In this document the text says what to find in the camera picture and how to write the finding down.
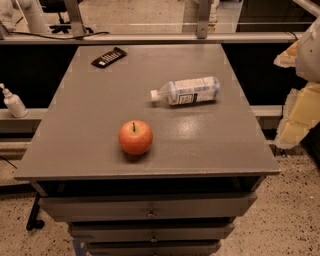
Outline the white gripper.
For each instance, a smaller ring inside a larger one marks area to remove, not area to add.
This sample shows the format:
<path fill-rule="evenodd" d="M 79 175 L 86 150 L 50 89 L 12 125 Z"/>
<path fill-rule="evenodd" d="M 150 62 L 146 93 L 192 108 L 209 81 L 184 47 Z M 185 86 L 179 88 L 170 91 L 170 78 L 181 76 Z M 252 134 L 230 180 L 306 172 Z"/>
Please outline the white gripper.
<path fill-rule="evenodd" d="M 274 139 L 278 148 L 291 149 L 320 122 L 320 17 L 273 64 L 282 68 L 296 66 L 296 74 L 309 81 L 301 90 L 292 89 L 288 94 Z"/>

